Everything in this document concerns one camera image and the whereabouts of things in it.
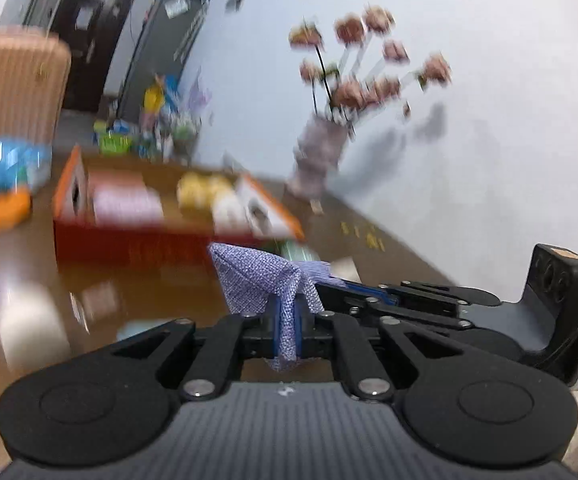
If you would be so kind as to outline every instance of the cardboard box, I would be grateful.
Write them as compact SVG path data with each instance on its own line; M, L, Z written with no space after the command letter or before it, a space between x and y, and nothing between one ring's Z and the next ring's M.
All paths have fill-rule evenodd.
M134 157L83 156L79 147L71 152L53 197L53 237L56 260L63 262L96 262L100 264L161 267L169 265L212 266L207 246L222 242L260 247L270 239L303 240L300 222L279 204L263 186L248 174L220 173L249 197L275 222L274 236L260 238L252 232L217 235L211 215L201 211L181 211L176 199L176 185L189 170L181 166L152 164ZM127 226L95 221L90 188L99 186L102 177L125 173L128 182L140 182L160 195L164 219L162 224ZM92 174L95 182L88 181Z

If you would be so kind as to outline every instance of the green basket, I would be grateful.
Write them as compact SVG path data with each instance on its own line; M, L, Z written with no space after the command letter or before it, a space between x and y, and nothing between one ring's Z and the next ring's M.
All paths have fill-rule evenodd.
M102 155L124 155L131 148L131 138L121 134L106 134L98 137L98 148Z

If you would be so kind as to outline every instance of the artificial flower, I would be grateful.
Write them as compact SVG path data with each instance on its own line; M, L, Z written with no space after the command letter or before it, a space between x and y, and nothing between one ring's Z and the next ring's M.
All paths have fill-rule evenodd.
M434 54L425 62L418 79L423 88L428 81L437 81L443 86L451 81L451 69L442 54Z
M337 20L333 27L338 39L346 45L362 43L365 39L365 27L356 14L348 14L342 20Z
M384 98L378 95L373 85L370 85L367 91L363 92L363 97L365 100L365 108L379 106L384 102Z
M371 86L381 100L400 96L400 81L398 81L398 78L381 77L374 81Z
M365 106L365 98L360 83L354 79L347 79L335 89L331 96L333 106L346 106L361 109Z
M383 57L387 61L395 61L396 63L409 62L409 56L405 47L400 41L386 40L383 43Z
M306 83L313 83L316 79L322 78L322 70L304 59L300 65L300 77Z
M340 70L338 69L338 65L336 63L329 63L325 67L325 73L323 74L321 70L319 76L321 81L324 81L325 79L330 77L335 77L336 79L339 79Z
M289 44L294 47L322 46L322 36L313 23L303 23L289 32Z
M367 28L378 34L386 34L395 23L391 13L379 6L367 7L363 18Z

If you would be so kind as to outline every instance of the dark door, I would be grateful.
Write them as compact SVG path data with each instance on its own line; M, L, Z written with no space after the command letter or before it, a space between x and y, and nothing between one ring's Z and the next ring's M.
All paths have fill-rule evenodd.
M71 49L64 108L97 112L133 0L62 0L51 25Z

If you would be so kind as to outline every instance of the purple patterned cloth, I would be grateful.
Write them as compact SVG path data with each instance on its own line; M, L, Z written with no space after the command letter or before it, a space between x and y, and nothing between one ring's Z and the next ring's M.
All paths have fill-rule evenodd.
M329 274L326 262L290 262L281 256L226 244L211 244L209 253L224 298L232 314L265 311L269 294L280 298L280 357L296 361L293 333L293 300L304 294L311 312L323 310L314 283L345 286Z

